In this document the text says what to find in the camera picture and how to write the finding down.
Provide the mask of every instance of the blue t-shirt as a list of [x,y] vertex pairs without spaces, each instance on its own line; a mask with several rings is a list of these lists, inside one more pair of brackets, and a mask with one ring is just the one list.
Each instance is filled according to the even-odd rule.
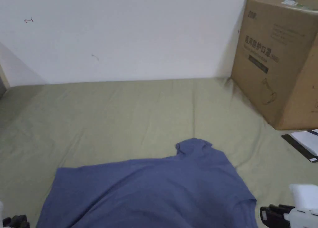
[[38,228],[257,227],[256,199],[225,154],[201,139],[163,159],[59,168]]

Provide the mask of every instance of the box label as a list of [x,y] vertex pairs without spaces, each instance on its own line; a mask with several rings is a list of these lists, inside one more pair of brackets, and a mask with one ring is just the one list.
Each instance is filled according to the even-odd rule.
[[267,62],[267,58],[269,58],[275,62],[279,62],[279,57],[277,57],[271,52],[271,48],[266,47],[263,43],[253,39],[249,35],[246,35],[245,37],[245,44],[248,45],[248,47],[245,47],[245,48],[246,49],[250,48],[249,51],[256,54],[257,57],[259,57],[262,61]]
[[295,41],[301,42],[305,35],[282,25],[274,24],[270,37],[276,42],[288,45]]
[[252,55],[248,57],[248,59],[258,68],[260,68],[263,72],[267,74],[268,67],[266,67],[264,64],[262,64],[260,61],[258,61],[256,58],[254,58]]
[[291,6],[289,8],[292,8],[292,9],[311,12],[311,13],[318,13],[318,10],[302,5],[294,0],[285,0],[282,2],[282,4]]
[[256,14],[255,12],[253,12],[253,11],[250,11],[250,12],[248,13],[248,17],[251,18],[251,19],[255,19],[256,16],[257,16],[257,14]]

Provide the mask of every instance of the pen mark on wall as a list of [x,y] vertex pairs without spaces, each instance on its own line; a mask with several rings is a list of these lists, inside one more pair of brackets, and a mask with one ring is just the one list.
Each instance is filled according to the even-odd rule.
[[28,23],[29,23],[29,21],[34,22],[34,21],[33,21],[33,19],[32,19],[32,17],[31,17],[31,19],[30,19],[30,20],[26,20],[26,19],[24,20],[24,22],[26,22],[26,24],[28,24]]
[[99,61],[99,58],[98,58],[98,57],[96,57],[95,55],[93,55],[93,54],[92,54],[92,57],[95,57],[95,58],[97,59],[97,61]]

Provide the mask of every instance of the mattress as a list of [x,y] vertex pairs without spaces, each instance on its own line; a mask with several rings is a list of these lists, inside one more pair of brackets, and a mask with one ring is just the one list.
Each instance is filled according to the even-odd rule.
[[197,137],[225,152],[260,206],[293,204],[289,184],[318,184],[308,162],[231,79],[11,88],[0,100],[4,216],[35,226],[58,167],[163,158]]

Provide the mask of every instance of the white paper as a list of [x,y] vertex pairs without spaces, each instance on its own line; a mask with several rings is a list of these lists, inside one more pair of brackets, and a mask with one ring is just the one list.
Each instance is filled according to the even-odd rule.
[[306,148],[314,156],[318,156],[318,136],[313,135],[307,131],[294,132],[290,134],[298,143],[300,143],[304,148]]
[[291,184],[295,207],[297,209],[318,208],[318,186],[313,184]]

